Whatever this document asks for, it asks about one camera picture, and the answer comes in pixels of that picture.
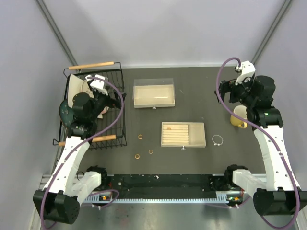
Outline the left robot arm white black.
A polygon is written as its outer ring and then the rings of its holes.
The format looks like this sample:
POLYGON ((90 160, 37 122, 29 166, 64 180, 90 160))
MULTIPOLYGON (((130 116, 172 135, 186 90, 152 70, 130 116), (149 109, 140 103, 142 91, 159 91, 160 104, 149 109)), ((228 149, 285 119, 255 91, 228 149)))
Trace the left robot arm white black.
POLYGON ((96 188, 107 188, 109 179, 99 170, 86 172, 83 178, 74 183, 74 177, 81 160, 98 136, 96 119, 105 107, 118 108, 123 111, 125 93, 114 91, 115 98, 95 91, 94 97, 81 92, 73 98, 74 120, 69 127, 64 151, 50 180, 42 190, 35 191, 33 202, 40 215, 41 222, 45 220, 54 223, 72 224, 76 221, 80 206, 96 188))

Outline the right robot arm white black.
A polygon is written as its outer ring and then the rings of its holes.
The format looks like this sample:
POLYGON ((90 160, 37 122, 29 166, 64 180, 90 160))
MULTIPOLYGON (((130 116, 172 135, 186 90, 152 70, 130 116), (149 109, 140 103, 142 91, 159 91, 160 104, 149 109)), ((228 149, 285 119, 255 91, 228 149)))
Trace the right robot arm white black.
POLYGON ((246 107, 246 123, 252 126, 259 143, 265 166, 266 182, 239 167, 224 177, 224 184, 234 190, 238 186, 253 199, 256 212, 261 216, 297 215, 307 204, 307 193, 292 173, 283 138, 283 120, 272 105, 276 86, 268 76, 217 81, 215 94, 223 104, 226 93, 230 103, 246 107))

